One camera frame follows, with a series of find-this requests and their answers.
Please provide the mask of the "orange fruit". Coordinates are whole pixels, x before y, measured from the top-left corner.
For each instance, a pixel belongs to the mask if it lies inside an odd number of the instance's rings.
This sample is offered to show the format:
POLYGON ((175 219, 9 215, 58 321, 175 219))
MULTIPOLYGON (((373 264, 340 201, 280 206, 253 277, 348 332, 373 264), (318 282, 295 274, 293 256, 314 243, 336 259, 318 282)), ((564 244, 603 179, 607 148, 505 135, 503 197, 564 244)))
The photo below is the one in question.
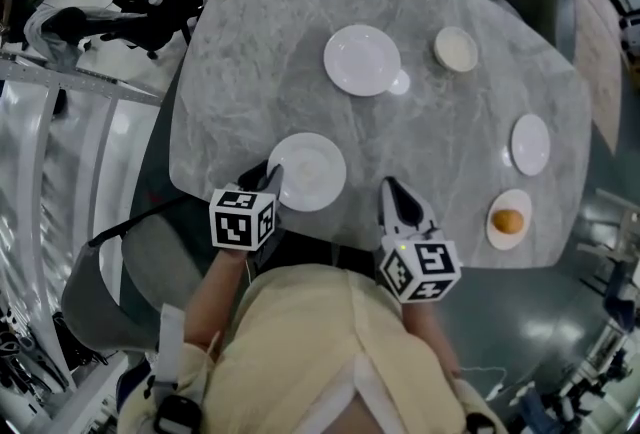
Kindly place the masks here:
POLYGON ((525 218, 518 210, 499 209, 493 212, 491 223, 498 232, 506 235, 515 235, 523 230, 525 218))

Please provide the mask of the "person's right forearm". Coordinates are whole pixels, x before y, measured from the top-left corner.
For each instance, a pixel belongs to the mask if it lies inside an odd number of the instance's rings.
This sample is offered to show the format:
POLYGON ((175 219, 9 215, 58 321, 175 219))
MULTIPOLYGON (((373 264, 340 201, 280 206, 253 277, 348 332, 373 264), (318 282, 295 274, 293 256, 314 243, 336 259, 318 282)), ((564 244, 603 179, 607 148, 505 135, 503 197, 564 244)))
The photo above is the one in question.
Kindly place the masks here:
POLYGON ((440 326, 433 303, 406 303, 401 306, 407 332, 424 341, 435 353, 443 372, 451 379, 461 377, 462 370, 453 347, 440 326))

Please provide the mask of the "person's left forearm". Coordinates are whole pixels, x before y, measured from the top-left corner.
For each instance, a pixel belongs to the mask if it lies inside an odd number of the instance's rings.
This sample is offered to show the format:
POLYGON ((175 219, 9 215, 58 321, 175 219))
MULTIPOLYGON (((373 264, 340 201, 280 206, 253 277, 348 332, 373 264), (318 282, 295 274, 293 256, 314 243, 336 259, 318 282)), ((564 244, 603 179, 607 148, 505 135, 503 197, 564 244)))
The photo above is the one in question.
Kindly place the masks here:
POLYGON ((185 311, 184 342, 199 347, 213 361, 219 357, 230 325, 247 255, 246 251, 220 250, 185 311))

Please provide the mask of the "white plate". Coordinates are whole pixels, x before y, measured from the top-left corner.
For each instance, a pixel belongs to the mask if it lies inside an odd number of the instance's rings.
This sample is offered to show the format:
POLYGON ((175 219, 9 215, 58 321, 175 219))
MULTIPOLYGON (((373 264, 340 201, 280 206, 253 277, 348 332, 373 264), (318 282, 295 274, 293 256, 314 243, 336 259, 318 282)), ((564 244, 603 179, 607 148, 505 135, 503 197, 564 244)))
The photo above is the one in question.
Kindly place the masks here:
POLYGON ((329 79, 358 97, 390 92, 401 72, 400 52, 380 29, 356 24, 341 28, 327 41, 323 64, 329 79))
POLYGON ((532 202, 530 196, 523 190, 511 189, 496 197, 489 208, 486 220, 486 235, 490 244, 498 250, 507 251, 515 248, 525 238, 532 218, 532 202), (491 223, 491 216, 499 209, 515 209, 520 211, 525 218, 523 230, 515 235, 506 235, 498 232, 491 223))
POLYGON ((550 136, 547 125, 537 115, 525 114, 514 125, 510 142, 515 166, 526 176, 543 171, 550 157, 550 136))
POLYGON ((293 134, 279 142, 268 159, 268 171, 280 165, 284 175, 279 202, 297 212, 328 207, 346 183, 346 163, 328 138, 311 132, 293 134))

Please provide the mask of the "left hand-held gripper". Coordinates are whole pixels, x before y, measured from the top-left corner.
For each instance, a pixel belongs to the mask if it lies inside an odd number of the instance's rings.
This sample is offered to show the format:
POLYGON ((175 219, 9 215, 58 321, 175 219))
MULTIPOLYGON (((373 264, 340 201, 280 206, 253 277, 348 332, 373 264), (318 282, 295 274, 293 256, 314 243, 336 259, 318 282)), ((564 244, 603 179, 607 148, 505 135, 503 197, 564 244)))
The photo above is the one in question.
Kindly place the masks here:
POLYGON ((238 185, 216 189, 209 205, 212 245, 250 253, 257 270, 266 269, 284 238, 279 216, 284 168, 267 170, 263 160, 241 174, 238 185))

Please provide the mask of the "cream bowl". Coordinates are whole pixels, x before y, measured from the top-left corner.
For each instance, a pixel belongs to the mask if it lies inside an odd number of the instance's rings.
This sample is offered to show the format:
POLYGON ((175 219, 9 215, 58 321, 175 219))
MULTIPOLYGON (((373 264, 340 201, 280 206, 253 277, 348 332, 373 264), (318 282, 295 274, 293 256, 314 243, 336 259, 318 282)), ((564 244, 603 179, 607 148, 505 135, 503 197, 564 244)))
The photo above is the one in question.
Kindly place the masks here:
POLYGON ((436 35, 434 53, 450 71, 466 73, 478 64, 478 48, 473 38, 459 27, 444 27, 436 35))

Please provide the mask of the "person's cream shirt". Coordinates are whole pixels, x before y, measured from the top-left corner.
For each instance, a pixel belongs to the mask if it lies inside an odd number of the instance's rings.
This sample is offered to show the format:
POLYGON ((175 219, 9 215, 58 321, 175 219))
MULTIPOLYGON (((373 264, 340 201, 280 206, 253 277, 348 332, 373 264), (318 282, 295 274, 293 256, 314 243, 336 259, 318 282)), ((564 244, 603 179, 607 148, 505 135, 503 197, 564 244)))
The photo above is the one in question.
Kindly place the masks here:
POLYGON ((461 374, 406 331, 359 273, 275 268, 236 293, 216 361, 183 341, 171 367, 195 434, 508 434, 461 374))

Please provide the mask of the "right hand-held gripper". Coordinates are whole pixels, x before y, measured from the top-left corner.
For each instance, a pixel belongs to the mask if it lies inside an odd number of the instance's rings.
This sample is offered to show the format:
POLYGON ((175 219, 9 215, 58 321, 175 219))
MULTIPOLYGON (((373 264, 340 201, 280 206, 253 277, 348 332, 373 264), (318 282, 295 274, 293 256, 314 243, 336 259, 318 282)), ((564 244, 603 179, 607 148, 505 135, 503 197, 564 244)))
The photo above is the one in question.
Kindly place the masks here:
POLYGON ((383 179, 376 277, 401 304, 439 301, 461 279, 455 243, 433 216, 429 202, 409 185, 383 179))

